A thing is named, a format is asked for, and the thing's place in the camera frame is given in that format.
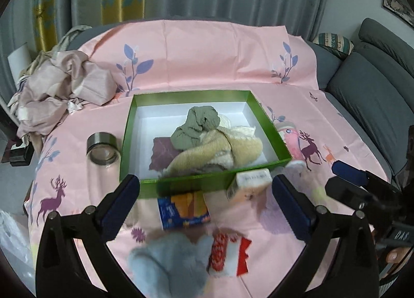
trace pink cup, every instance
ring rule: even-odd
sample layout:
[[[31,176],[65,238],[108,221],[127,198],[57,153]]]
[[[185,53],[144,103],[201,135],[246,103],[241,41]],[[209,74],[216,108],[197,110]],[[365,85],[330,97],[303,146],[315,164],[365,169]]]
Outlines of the pink cup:
[[[275,127],[292,156],[288,166],[302,165],[305,167],[306,163],[299,146],[299,133],[296,130],[295,124],[292,122],[280,122]]]

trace gray sofa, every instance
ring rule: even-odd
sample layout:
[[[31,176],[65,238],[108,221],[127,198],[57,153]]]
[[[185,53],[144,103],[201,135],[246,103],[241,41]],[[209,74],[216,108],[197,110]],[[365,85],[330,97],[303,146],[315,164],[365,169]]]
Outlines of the gray sofa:
[[[414,49],[370,18],[363,21],[359,38],[343,62],[309,42],[319,88],[399,188],[408,129],[414,125]]]

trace deer print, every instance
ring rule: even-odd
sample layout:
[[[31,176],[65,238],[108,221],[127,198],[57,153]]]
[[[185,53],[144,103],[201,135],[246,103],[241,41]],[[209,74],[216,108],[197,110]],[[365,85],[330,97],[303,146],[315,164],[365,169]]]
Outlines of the deer print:
[[[300,131],[301,135],[299,136],[300,139],[306,140],[309,145],[307,147],[304,147],[301,151],[302,154],[305,157],[305,162],[306,162],[306,167],[308,170],[312,171],[309,166],[308,166],[308,159],[312,164],[316,164],[316,165],[320,165],[323,161],[326,161],[324,158],[322,158],[322,154],[319,152],[318,147],[316,146],[316,144],[314,143],[314,139],[310,138],[309,135],[305,132]],[[319,158],[319,162],[314,162],[311,158],[312,154],[316,153],[318,158]]]
[[[63,191],[63,189],[66,188],[66,182],[65,180],[63,180],[63,178],[61,178],[60,175],[56,178],[54,185],[53,185],[53,179],[51,179],[50,185],[52,186],[54,190],[56,190],[57,195],[56,195],[56,198],[46,198],[40,201],[40,211],[37,213],[37,219],[36,219],[36,223],[38,227],[39,227],[38,220],[39,220],[40,214],[43,213],[43,221],[45,221],[46,213],[48,211],[55,211],[61,205],[62,197],[65,196],[65,192]]]
[[[328,162],[329,166],[332,166],[332,164],[335,162],[335,157],[332,154],[332,151],[330,150],[329,147],[327,147],[326,145],[323,146],[323,148],[329,152],[329,154],[325,157],[326,161]]]

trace blue gripper pad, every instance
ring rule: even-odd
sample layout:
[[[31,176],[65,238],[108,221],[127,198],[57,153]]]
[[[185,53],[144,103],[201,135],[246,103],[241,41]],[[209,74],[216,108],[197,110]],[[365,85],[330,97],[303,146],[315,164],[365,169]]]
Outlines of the blue gripper pad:
[[[364,187],[368,184],[368,177],[365,171],[358,170],[340,160],[332,164],[332,173],[355,186]]]
[[[128,174],[115,191],[103,198],[95,219],[104,242],[115,239],[138,196],[139,180],[135,175]]]
[[[298,192],[282,174],[273,179],[272,192],[296,238],[307,243],[316,223],[312,202],[305,194]]]

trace maroon cloth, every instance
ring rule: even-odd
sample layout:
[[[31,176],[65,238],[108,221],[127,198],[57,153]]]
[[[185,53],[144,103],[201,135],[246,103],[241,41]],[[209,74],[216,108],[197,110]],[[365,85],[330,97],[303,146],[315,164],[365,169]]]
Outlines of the maroon cloth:
[[[173,147],[170,137],[154,138],[150,170],[162,172],[181,152]]]

